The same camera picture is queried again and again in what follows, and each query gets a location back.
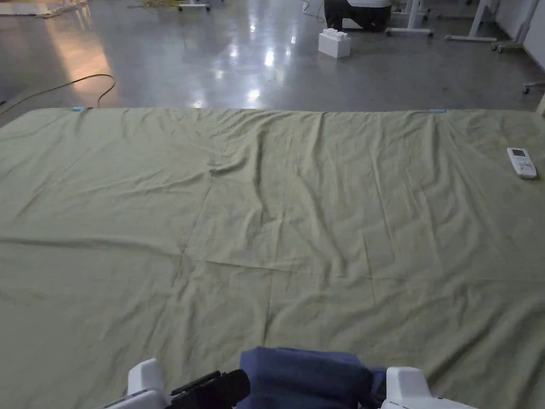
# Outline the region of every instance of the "yellow cable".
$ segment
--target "yellow cable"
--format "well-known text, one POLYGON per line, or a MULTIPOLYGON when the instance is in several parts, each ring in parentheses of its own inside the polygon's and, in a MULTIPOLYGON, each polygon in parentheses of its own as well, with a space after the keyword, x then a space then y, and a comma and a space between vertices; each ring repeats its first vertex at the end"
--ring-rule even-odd
POLYGON ((49 89, 46 89, 44 91, 40 91, 40 92, 36 92, 35 94, 32 94, 32 95, 29 95, 27 97, 24 97, 23 99, 17 101, 16 103, 14 103, 13 105, 11 105, 9 108, 3 110, 2 112, 0 112, 0 115, 8 112, 11 108, 19 105, 20 103, 26 101, 27 99, 30 99, 32 97, 37 97, 38 95, 42 95, 42 94, 45 94, 46 92, 50 92, 50 91, 54 91, 55 89, 59 89, 59 88, 63 88, 63 87, 67 87, 68 85, 72 85, 72 84, 75 84, 77 82, 80 82, 80 81, 83 81, 83 80, 88 80, 89 78, 95 78, 95 77, 109 77, 112 79, 113 81, 113 84, 110 88, 108 88, 106 91, 104 91, 98 98, 98 100, 96 100, 96 106, 98 108, 100 108, 100 100, 101 98, 106 95, 108 92, 110 92, 112 90, 113 87, 116 86, 116 79, 110 75, 110 74, 93 74, 93 75, 88 75, 86 77, 83 77, 83 78, 79 78, 77 80, 73 80, 73 81, 70 81, 70 82, 67 82, 66 84, 62 84, 62 85, 59 85, 57 87, 53 87, 53 88, 49 88, 49 89))

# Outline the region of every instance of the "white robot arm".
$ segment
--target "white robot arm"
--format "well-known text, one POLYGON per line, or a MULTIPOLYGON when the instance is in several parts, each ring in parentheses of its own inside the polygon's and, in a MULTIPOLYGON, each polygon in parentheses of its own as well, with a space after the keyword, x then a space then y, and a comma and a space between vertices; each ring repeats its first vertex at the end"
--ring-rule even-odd
MULTIPOLYGON (((155 359, 129 371, 127 396, 99 409, 228 409, 250 393, 250 381, 242 370, 212 372, 165 393, 155 359)), ((475 409, 449 399, 434 398, 420 369, 391 367, 386 371, 386 399, 381 409, 475 409)))
POLYGON ((475 409, 449 399, 434 398, 420 369, 388 368, 386 399, 381 409, 475 409))

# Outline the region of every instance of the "wall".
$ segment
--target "wall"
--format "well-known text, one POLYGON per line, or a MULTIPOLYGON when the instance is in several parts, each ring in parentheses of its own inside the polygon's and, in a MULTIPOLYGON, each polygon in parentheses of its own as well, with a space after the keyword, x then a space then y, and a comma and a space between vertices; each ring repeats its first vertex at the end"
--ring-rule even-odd
POLYGON ((524 48, 545 69, 545 0, 540 0, 537 4, 524 40, 524 48))
POLYGON ((526 20, 532 0, 500 0, 496 22, 514 39, 522 23, 526 20))

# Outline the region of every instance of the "debris on floor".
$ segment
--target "debris on floor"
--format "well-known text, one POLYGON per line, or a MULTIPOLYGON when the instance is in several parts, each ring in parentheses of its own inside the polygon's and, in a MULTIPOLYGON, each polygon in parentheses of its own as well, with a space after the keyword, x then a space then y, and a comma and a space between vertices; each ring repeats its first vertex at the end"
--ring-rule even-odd
POLYGON ((17 0, 0 2, 0 15, 37 16, 49 18, 78 7, 87 0, 17 0))

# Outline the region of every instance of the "black machine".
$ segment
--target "black machine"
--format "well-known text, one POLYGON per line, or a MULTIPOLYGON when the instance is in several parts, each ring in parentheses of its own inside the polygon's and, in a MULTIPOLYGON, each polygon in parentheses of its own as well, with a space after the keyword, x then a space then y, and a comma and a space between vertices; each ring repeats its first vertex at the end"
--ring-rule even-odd
POLYGON ((391 16, 391 2, 384 0, 324 0, 328 28, 342 30, 342 20, 351 19, 365 31, 384 31, 391 16))

